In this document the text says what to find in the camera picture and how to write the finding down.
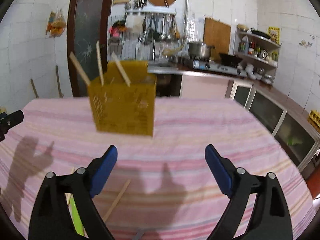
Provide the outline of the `green frog handle utensil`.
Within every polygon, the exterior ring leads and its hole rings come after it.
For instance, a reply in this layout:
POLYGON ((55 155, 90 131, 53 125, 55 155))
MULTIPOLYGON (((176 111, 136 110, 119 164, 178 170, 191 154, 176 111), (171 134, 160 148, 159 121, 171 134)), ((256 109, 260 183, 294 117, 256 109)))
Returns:
POLYGON ((80 215, 79 215, 78 210, 76 208, 76 204, 75 204, 75 201, 74 201, 72 194, 68 194, 67 203, 70 206, 71 218, 72 218, 76 233, 85 237, 84 227, 81 222, 80 215))

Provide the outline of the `kitchen counter cabinet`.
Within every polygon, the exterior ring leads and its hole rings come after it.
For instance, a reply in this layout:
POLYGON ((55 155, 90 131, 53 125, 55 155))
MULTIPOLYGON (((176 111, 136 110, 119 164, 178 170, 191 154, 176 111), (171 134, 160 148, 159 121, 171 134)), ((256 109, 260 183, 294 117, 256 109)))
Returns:
POLYGON ((159 85, 167 87, 158 89, 158 96, 235 100, 269 130, 305 179, 319 167, 319 131, 305 109, 275 88, 181 64, 152 62, 148 72, 156 74, 159 85))

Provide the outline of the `wooden chopstick lying near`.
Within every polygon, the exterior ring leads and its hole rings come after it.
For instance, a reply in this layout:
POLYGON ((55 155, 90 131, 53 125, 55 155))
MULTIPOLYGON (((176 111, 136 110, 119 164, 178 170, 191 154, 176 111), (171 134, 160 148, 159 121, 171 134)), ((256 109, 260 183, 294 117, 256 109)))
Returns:
POLYGON ((103 221, 107 222, 108 218, 110 217, 112 211, 116 208, 117 204, 119 203, 119 201, 121 200, 123 194, 125 193, 125 191, 127 190, 127 188, 129 187, 131 183, 131 179, 128 179, 125 184, 123 185, 123 187, 121 188, 120 192, 118 193, 118 195, 116 196, 115 200, 113 201, 113 203, 111 204, 110 208, 108 209, 107 213, 104 215, 103 217, 103 221))

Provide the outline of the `chopstick in holder left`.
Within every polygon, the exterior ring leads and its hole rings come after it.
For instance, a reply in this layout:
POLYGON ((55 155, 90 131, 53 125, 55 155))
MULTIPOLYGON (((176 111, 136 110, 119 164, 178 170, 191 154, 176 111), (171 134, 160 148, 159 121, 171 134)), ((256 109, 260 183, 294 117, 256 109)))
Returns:
POLYGON ((81 78, 83 79, 84 83, 86 84, 86 86, 89 86, 91 81, 88 78, 87 74, 85 73, 85 71, 83 70, 80 62, 78 61, 78 59, 76 58, 76 56, 74 55, 74 53, 71 51, 69 58, 71 60, 71 62, 74 64, 76 71, 78 72, 78 74, 81 76, 81 78))

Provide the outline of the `chopstick in holder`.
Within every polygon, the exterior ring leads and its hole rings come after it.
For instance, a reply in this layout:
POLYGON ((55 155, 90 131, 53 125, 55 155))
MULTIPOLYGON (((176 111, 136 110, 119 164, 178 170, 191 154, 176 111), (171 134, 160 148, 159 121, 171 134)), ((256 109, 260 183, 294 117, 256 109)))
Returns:
POLYGON ((86 86, 89 86, 91 81, 88 78, 87 74, 85 73, 85 71, 83 70, 80 62, 78 61, 78 59, 76 58, 76 56, 74 55, 74 53, 71 51, 69 58, 71 60, 71 62, 74 64, 76 71, 78 72, 78 74, 81 76, 81 78, 83 79, 84 83, 86 84, 86 86))
POLYGON ((98 70, 100 76, 101 85, 104 85, 104 76, 103 76, 103 68, 102 68, 102 61, 101 61, 101 52, 100 52, 100 43, 99 41, 96 42, 96 52, 97 52, 97 63, 98 63, 98 70))
POLYGON ((117 66, 117 68, 118 68, 121 76, 123 77, 123 79, 124 79, 127 87, 130 87, 130 86, 131 86, 131 81, 130 81, 127 73, 125 72, 123 66, 121 65, 121 62, 119 61, 117 55, 113 52, 113 53, 111 54, 111 57, 112 57, 112 59, 114 60, 114 62, 115 62, 115 64, 116 64, 116 66, 117 66))

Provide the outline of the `hanging snack bag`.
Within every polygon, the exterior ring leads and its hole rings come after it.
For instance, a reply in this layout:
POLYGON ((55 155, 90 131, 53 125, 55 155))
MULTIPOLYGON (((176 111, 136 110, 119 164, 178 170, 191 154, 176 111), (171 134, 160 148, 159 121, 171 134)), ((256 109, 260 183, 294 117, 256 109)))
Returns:
POLYGON ((46 35, 49 37, 59 37, 65 31, 67 23, 65 21, 62 10, 58 10, 57 12, 51 12, 47 27, 46 27, 46 35))

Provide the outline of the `yellow perforated utensil holder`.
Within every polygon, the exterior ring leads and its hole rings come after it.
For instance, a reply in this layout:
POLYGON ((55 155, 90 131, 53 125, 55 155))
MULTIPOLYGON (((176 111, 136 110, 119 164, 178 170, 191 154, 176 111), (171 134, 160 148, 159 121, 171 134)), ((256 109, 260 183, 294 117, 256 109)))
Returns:
POLYGON ((148 73, 147 61, 121 61, 131 85, 124 81, 116 63, 87 87, 97 131, 153 136, 157 76, 148 73))

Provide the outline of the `chopstick in holder middle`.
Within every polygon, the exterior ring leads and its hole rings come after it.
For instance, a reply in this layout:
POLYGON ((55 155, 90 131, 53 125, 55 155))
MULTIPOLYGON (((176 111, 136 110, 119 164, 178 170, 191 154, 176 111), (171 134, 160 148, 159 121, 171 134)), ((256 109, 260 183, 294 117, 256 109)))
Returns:
POLYGON ((96 42, 96 52, 97 52, 97 63, 98 63, 98 70, 100 76, 101 85, 104 85, 104 76, 103 76, 103 68, 102 68, 102 61, 101 61, 101 52, 100 52, 100 43, 99 41, 96 42))

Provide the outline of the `pink striped tablecloth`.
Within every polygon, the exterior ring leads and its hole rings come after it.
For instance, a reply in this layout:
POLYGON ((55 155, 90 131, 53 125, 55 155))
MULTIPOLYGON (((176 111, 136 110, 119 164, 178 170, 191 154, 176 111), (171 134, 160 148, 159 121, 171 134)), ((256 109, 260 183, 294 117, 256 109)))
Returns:
POLYGON ((1 204, 24 236, 46 173, 70 174, 111 145, 118 160, 94 203, 104 217, 120 196, 106 221, 116 239, 131 239, 138 230, 144 230, 144 239, 209 236, 228 204, 204 158, 210 144, 251 174, 276 174, 294 238, 315 216, 296 165, 233 100, 157 98, 151 137, 98 132, 87 98, 37 99, 23 113, 23 122, 1 142, 1 204))

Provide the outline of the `chopstick in holder right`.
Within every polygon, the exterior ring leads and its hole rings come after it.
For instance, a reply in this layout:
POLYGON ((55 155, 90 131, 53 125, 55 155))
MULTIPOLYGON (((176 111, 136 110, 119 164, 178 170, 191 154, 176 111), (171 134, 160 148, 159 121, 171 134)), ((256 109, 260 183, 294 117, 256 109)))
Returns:
POLYGON ((112 59, 114 60, 114 62, 115 62, 115 64, 116 64, 116 66, 117 66, 117 68, 118 68, 121 76, 123 77, 123 79, 124 79, 127 87, 130 87, 130 86, 131 86, 131 81, 130 81, 127 73, 125 72, 123 66, 121 65, 121 62, 119 61, 117 55, 113 52, 113 53, 111 54, 111 57, 112 57, 112 59))

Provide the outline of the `dark glass door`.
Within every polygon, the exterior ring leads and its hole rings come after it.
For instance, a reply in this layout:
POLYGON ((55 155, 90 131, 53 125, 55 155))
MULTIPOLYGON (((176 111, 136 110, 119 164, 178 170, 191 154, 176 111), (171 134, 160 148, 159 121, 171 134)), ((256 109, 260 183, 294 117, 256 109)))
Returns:
POLYGON ((103 70, 107 70, 107 24, 112 0, 70 0, 67 22, 67 56, 74 53, 90 80, 99 76, 96 43, 103 70))

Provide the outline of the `black wok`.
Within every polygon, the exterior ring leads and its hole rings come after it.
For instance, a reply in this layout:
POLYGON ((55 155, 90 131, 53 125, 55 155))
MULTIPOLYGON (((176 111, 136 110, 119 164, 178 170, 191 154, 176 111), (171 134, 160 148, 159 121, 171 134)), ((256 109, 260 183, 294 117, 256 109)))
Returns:
POLYGON ((227 66, 227 67, 236 68, 242 61, 241 58, 234 56, 234 55, 220 53, 219 56, 221 59, 221 64, 224 66, 227 66))

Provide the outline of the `gas stove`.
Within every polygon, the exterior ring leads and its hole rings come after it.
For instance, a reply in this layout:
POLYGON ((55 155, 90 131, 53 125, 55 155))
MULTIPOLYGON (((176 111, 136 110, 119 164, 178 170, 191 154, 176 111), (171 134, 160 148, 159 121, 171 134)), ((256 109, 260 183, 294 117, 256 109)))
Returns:
POLYGON ((227 67, 218 63, 210 63, 205 61, 193 60, 191 65, 192 65, 192 68, 196 70, 217 72, 222 74, 234 75, 238 77, 247 77, 247 73, 245 70, 234 68, 234 67, 227 67))

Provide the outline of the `hanging utensil rack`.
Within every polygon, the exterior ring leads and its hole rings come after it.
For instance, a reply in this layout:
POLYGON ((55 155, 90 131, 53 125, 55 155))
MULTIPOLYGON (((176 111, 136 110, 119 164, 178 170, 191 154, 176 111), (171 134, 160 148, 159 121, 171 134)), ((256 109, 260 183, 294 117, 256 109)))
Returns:
POLYGON ((169 36, 177 11, 170 7, 146 6, 125 10, 125 28, 140 35, 141 43, 171 41, 169 36))

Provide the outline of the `steel cooking pot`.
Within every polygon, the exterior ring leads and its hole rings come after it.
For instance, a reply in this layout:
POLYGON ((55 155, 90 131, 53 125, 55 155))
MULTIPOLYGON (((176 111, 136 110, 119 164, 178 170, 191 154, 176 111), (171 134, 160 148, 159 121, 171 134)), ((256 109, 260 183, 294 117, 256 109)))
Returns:
POLYGON ((208 60, 211 57, 214 46, 205 44, 204 42, 189 42, 188 53, 191 59, 208 60))

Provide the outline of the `wooden cutting board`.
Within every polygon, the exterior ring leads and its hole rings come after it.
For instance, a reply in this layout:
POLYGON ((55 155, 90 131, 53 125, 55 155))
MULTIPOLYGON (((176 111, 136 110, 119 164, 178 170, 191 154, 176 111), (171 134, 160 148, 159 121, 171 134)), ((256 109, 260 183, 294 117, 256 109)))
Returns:
POLYGON ((204 19, 203 41, 208 46, 214 46, 217 55, 228 54, 231 40, 231 26, 212 18, 204 19))

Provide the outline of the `corner wall shelf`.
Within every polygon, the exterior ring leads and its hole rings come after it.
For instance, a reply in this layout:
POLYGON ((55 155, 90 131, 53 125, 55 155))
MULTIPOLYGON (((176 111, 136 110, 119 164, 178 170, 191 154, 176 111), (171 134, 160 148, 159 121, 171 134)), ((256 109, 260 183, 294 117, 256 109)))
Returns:
POLYGON ((281 44, 270 35, 238 24, 233 38, 233 54, 243 65, 253 67, 252 73, 267 85, 272 85, 278 68, 281 44))

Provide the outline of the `yellow wall poster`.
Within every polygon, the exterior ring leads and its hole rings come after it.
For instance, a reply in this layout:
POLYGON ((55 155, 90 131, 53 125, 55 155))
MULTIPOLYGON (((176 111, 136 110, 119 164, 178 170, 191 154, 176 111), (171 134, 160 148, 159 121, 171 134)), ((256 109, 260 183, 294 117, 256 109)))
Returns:
POLYGON ((280 45, 280 28, 278 27, 268 27, 268 35, 270 40, 278 45, 280 45))

